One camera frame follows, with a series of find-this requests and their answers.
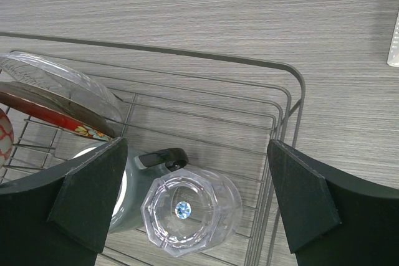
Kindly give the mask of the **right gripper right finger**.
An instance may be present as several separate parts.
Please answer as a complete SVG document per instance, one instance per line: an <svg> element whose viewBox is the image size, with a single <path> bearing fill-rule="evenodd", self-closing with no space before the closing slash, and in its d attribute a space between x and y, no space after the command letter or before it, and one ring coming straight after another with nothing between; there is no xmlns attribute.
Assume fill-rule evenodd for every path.
<svg viewBox="0 0 399 266"><path fill-rule="evenodd" d="M269 168L298 265L398 265L398 190L271 140Z"/></svg>

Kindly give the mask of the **red floral plate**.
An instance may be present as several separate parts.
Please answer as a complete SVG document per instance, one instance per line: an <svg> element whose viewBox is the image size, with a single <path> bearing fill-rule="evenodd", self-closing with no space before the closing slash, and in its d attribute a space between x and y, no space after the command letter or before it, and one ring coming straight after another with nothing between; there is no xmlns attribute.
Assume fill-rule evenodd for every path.
<svg viewBox="0 0 399 266"><path fill-rule="evenodd" d="M118 135L105 118L68 98L21 82L1 82L1 103L75 134L109 141Z"/></svg>

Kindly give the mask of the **blue patterned bowl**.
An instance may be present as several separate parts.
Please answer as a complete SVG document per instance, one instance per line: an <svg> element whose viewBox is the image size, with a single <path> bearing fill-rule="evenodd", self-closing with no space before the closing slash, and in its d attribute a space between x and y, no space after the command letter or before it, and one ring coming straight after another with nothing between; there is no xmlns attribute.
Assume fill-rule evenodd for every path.
<svg viewBox="0 0 399 266"><path fill-rule="evenodd" d="M0 130L0 165L3 167L11 155L14 144L13 126L4 110L1 110Z"/></svg>

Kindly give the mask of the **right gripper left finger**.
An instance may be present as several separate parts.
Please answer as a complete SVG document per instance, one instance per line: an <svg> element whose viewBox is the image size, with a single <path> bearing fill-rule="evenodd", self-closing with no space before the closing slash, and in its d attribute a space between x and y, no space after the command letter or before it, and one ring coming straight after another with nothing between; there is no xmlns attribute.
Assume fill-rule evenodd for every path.
<svg viewBox="0 0 399 266"><path fill-rule="evenodd" d="M1 184L1 265L94 265L128 156L125 138Z"/></svg>

